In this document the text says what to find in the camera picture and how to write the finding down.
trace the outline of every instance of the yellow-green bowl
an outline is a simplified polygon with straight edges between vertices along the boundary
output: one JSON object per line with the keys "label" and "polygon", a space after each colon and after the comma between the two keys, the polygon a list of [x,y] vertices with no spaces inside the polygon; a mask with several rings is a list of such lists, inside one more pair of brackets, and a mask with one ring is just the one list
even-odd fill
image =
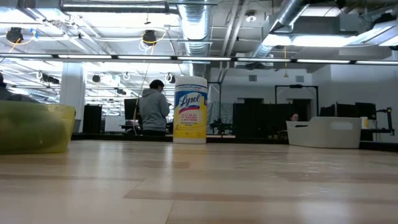
{"label": "yellow-green bowl", "polygon": [[74,122],[72,106],[0,101],[0,154],[65,152]]}

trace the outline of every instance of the ceiling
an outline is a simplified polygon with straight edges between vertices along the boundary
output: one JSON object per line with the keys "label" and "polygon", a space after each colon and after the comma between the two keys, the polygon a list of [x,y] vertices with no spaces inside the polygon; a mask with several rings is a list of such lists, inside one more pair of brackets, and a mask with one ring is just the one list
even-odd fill
{"label": "ceiling", "polygon": [[[89,0],[74,0],[72,3],[94,2]],[[210,20],[210,55],[220,56],[223,42],[225,39],[228,21],[230,20],[233,1],[210,1],[211,20]],[[272,15],[279,10],[280,1],[250,1],[247,10],[254,10],[256,20],[248,22],[243,19],[238,32],[238,40],[233,46],[232,54],[248,53],[256,50],[264,38],[262,28],[268,15]],[[390,4],[377,4],[368,8],[369,12],[379,10],[382,7],[390,7]],[[333,2],[311,5],[302,14],[302,17],[330,17],[338,18],[342,13],[354,14],[361,7],[353,7],[351,10],[338,9]],[[180,26],[180,16],[176,14],[161,13],[115,13],[115,12],[64,12],[61,14],[41,14],[40,19],[32,18],[31,14],[17,8],[6,7],[0,3],[0,52],[13,53],[41,53],[41,54],[118,54],[118,55],[185,55],[185,45],[183,31]],[[57,20],[57,22],[44,22],[47,20]],[[24,36],[24,45],[10,43],[5,35],[10,27],[21,27]],[[145,49],[141,45],[141,35],[145,30],[155,30],[155,35],[161,39],[153,49]],[[389,47],[372,46],[350,46],[350,47],[306,47],[306,46],[286,46],[274,47],[271,55],[276,58],[338,58],[338,59],[384,59],[391,55]],[[216,80],[219,73],[218,66],[211,70],[211,80]],[[4,74],[6,82],[14,85],[27,86],[47,86],[48,83],[41,82],[37,77],[40,73],[53,76],[62,81],[62,62],[52,61],[32,61],[5,58],[0,64],[0,69]],[[247,81],[247,75],[259,74],[255,85],[275,85],[281,79],[275,78],[285,74],[286,66],[283,63],[271,65],[265,70],[247,71],[245,69],[231,69],[226,78],[226,85],[253,85]],[[287,67],[289,73],[300,75],[310,75],[319,65],[296,64]],[[137,87],[141,85],[148,87],[154,79],[165,80],[167,74],[186,75],[189,73],[188,64],[176,63],[113,63],[113,62],[85,62],[85,69],[88,75],[87,88],[105,87],[109,83],[94,83],[93,75],[119,76],[119,87]],[[294,75],[283,82],[295,83]],[[166,97],[173,102],[173,85],[167,83]],[[59,100],[59,86],[43,89],[23,89],[14,90],[26,91],[31,96],[48,96],[48,102],[56,103]],[[86,102],[96,101],[109,107],[113,111],[121,111],[123,104],[115,106],[109,103],[107,97],[121,96],[116,90],[90,90],[86,91]],[[139,90],[129,92],[131,97],[140,95]]]}

